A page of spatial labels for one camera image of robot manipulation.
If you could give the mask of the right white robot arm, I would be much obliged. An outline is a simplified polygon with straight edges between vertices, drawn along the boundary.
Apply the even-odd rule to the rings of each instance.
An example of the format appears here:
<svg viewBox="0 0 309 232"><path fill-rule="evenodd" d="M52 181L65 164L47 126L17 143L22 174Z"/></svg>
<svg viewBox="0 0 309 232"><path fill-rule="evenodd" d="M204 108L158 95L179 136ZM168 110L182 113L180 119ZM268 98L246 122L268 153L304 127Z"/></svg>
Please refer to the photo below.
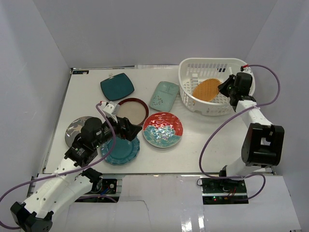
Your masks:
<svg viewBox="0 0 309 232"><path fill-rule="evenodd" d="M249 95L252 83L250 74L239 72L218 86L248 128L240 157L219 172L222 178L218 180L218 188L225 193L235 188L235 177L277 166L281 160L284 128L274 125L262 114L254 97Z"/></svg>

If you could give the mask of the teal scalloped round plate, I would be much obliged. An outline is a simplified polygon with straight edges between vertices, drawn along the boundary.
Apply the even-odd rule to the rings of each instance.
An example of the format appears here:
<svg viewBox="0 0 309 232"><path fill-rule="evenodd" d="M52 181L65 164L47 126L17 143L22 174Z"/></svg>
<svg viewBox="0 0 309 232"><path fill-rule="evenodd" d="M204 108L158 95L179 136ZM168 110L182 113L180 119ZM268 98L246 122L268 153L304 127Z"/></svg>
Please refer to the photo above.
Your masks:
<svg viewBox="0 0 309 232"><path fill-rule="evenodd" d="M116 144L109 156L105 158L108 164L114 166L125 165L133 161L140 151L140 141L138 137L131 142L125 139L116 137Z"/></svg>

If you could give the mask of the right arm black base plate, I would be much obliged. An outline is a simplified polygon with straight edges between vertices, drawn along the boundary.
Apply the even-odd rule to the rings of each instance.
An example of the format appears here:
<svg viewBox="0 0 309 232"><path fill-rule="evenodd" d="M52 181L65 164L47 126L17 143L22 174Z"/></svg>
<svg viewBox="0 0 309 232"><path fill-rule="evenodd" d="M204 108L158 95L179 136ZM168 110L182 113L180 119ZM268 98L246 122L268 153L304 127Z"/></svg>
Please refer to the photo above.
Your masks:
<svg viewBox="0 0 309 232"><path fill-rule="evenodd" d="M248 204L244 180L199 178L204 205Z"/></svg>

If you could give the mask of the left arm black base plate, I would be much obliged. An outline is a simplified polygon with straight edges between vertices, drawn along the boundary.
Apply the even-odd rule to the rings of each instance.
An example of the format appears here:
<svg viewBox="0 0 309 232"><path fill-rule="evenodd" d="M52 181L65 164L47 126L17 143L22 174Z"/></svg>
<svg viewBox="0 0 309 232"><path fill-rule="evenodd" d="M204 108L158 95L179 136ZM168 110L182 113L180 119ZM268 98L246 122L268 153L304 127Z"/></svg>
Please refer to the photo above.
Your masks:
<svg viewBox="0 0 309 232"><path fill-rule="evenodd" d="M117 190L117 179L101 179L93 184L90 193L93 194L115 194Z"/></svg>

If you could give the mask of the red and teal wave plate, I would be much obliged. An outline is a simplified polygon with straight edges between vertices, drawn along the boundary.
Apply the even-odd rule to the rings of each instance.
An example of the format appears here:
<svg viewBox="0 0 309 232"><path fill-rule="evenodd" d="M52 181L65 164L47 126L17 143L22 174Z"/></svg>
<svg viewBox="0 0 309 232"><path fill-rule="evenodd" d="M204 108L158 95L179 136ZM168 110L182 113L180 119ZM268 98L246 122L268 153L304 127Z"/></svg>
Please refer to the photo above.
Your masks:
<svg viewBox="0 0 309 232"><path fill-rule="evenodd" d="M158 148L169 148L181 140L183 125L174 114L158 112L145 120L142 132L146 141L151 145Z"/></svg>

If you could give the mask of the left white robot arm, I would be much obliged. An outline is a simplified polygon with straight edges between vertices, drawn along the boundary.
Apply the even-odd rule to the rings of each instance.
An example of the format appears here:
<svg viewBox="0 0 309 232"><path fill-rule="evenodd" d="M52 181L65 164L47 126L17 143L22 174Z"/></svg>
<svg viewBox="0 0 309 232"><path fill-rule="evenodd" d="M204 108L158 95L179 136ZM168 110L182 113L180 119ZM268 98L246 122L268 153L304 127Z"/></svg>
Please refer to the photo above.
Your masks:
<svg viewBox="0 0 309 232"><path fill-rule="evenodd" d="M87 119L81 132L64 155L54 174L22 203L15 202L10 211L15 223L26 232L47 232L53 219L66 207L88 192L96 193L102 187L102 173L90 164L98 155L98 148L117 137L132 141L142 127L127 118L97 117Z"/></svg>

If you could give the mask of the orange woven round plate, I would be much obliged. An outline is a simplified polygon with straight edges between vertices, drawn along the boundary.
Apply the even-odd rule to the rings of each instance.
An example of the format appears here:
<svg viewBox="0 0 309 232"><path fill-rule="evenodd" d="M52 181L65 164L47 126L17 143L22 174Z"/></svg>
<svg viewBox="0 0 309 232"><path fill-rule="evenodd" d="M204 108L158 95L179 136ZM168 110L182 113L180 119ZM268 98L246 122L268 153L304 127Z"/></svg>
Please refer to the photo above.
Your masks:
<svg viewBox="0 0 309 232"><path fill-rule="evenodd" d="M192 96L205 102L211 102L219 93L218 86L221 82L218 79L207 79L195 88Z"/></svg>

